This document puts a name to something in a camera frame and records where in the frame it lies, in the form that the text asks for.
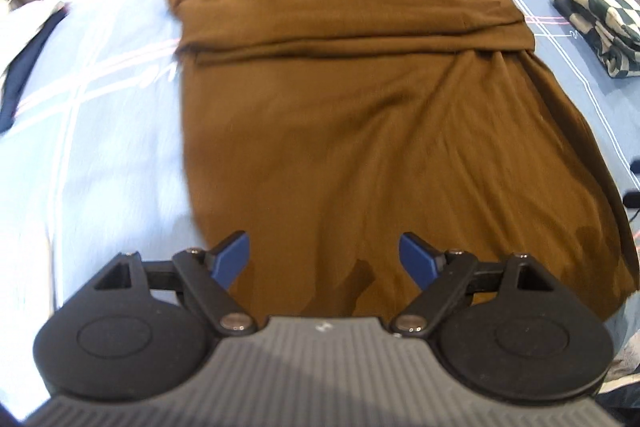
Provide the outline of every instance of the screw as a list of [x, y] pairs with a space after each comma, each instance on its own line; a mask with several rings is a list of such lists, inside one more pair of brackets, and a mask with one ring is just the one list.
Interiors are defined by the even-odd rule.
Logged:
[[206, 252], [202, 248], [198, 248], [198, 247], [187, 248], [187, 252], [193, 255], [200, 263], [204, 261]]
[[253, 324], [254, 321], [246, 313], [229, 313], [220, 320], [220, 325], [230, 331], [244, 331]]
[[418, 333], [427, 327], [427, 320], [420, 315], [400, 315], [396, 319], [396, 328], [408, 333]]

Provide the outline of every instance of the bed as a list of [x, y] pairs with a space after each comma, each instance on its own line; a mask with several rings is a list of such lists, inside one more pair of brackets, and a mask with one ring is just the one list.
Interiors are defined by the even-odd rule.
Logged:
[[[550, 0], [514, 2], [620, 192], [640, 188], [628, 168], [640, 156], [640, 84], [611, 80]], [[205, 246], [182, 171], [179, 37], [165, 0], [75, 5], [0, 138], [0, 401], [17, 417], [47, 397], [31, 343], [53, 308], [115, 253], [168, 259]], [[640, 220], [632, 227], [640, 237]], [[631, 373], [640, 363], [638, 295], [606, 325], [619, 352], [615, 376]]]

